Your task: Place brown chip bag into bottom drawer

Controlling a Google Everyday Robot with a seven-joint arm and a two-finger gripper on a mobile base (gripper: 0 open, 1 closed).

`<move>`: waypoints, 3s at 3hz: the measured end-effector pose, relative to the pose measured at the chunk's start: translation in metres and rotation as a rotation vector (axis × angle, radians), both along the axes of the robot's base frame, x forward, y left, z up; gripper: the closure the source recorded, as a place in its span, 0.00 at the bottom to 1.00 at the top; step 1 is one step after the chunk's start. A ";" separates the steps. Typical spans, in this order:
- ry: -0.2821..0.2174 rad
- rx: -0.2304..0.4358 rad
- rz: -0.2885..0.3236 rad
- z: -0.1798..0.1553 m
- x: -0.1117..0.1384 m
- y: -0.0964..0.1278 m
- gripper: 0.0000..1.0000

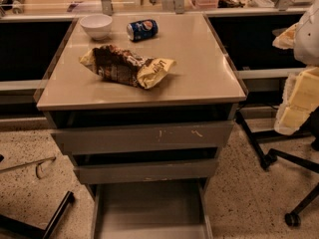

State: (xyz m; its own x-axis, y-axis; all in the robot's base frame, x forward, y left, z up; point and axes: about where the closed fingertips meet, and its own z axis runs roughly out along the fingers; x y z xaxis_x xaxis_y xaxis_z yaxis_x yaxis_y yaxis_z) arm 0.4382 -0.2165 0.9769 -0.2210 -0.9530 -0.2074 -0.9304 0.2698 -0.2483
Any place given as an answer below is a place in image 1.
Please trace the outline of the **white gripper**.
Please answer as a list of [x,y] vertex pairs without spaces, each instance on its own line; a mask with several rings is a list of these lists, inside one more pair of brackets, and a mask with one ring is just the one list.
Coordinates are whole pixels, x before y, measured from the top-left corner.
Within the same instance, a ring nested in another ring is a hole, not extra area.
[[[281,32],[272,42],[278,49],[294,48],[294,58],[305,65],[319,65],[319,0],[315,0],[299,22]],[[319,107],[319,68],[307,67],[285,82],[282,104],[274,129],[284,135],[297,131]]]

